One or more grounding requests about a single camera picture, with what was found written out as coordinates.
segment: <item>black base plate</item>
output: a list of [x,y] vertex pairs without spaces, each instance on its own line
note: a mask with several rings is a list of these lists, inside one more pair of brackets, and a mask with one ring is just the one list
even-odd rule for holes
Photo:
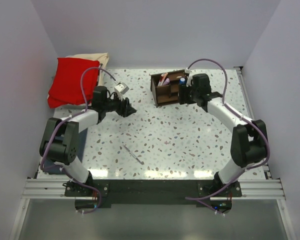
[[[207,196],[212,182],[212,180],[93,180],[94,187],[101,192],[102,208],[110,208],[112,204],[197,205],[202,207],[202,204],[186,200],[185,197]],[[239,182],[215,197],[228,197],[230,192],[232,197],[242,196]],[[79,192],[69,190],[65,190],[64,195],[82,197]],[[210,199],[203,202],[211,205]]]

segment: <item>pen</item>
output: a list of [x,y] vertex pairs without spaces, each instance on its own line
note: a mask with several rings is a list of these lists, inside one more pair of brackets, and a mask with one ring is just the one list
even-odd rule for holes
[[167,77],[168,73],[163,73],[161,74],[162,78],[160,79],[159,83],[158,83],[158,87],[162,86],[162,84],[164,83],[166,77]]
[[169,78],[167,78],[163,83],[162,83],[162,85],[161,86],[165,86],[165,85],[168,85],[170,83],[170,79]]
[[126,145],[122,145],[122,146],[124,147],[125,150],[128,151],[128,153],[129,153],[135,160],[137,160],[141,165],[143,165],[143,163],[139,160],[139,158],[137,158],[137,156],[134,155],[134,153],[133,153],[132,151],[130,151],[130,149],[127,148]]

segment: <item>white wall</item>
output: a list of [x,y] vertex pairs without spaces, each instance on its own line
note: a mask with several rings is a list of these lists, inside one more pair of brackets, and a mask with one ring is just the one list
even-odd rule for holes
[[300,239],[300,0],[281,0],[243,76],[253,112],[266,122],[270,170],[282,180]]
[[112,67],[161,68],[204,57],[231,68],[247,61],[280,0],[32,2],[60,57],[109,52]]
[[30,0],[0,0],[0,240],[39,163],[56,57]]

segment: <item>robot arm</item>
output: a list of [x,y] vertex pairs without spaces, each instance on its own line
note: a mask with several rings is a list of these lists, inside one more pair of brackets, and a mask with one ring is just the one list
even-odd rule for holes
[[208,75],[196,74],[190,81],[192,84],[179,85],[179,103],[197,103],[204,111],[219,119],[232,133],[231,159],[214,175],[213,186],[210,189],[210,193],[214,193],[225,184],[236,181],[235,177],[239,173],[267,156],[266,143],[243,118],[254,124],[267,138],[266,125],[262,120],[253,121],[227,105],[231,109],[229,110],[223,104],[222,95],[211,91]]
[[[92,181],[92,175],[83,167],[77,157],[79,133],[100,123],[108,112],[116,111],[118,115],[124,118],[136,112],[130,105],[128,98],[123,99],[122,95],[121,98],[118,97],[118,94],[123,94],[122,90],[120,88],[113,93],[114,97],[111,99],[107,96],[108,90],[105,86],[95,87],[91,107],[85,113],[62,124],[50,145],[47,158],[56,165],[62,166],[72,178],[80,183],[89,185],[89,182]],[[64,119],[66,118],[52,117],[47,121],[39,150],[41,156],[44,155],[56,126]]]

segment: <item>small metal object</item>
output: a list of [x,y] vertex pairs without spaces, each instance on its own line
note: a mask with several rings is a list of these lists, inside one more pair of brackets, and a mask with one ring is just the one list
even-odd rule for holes
[[139,158],[137,158],[136,155],[134,155],[134,153],[133,153],[132,151],[130,151],[129,148],[127,148],[126,145],[122,145],[122,147],[123,147],[125,150],[127,150],[127,152],[128,152],[135,160],[137,160],[141,165],[144,164],[144,163],[142,163],[142,162],[139,160]]

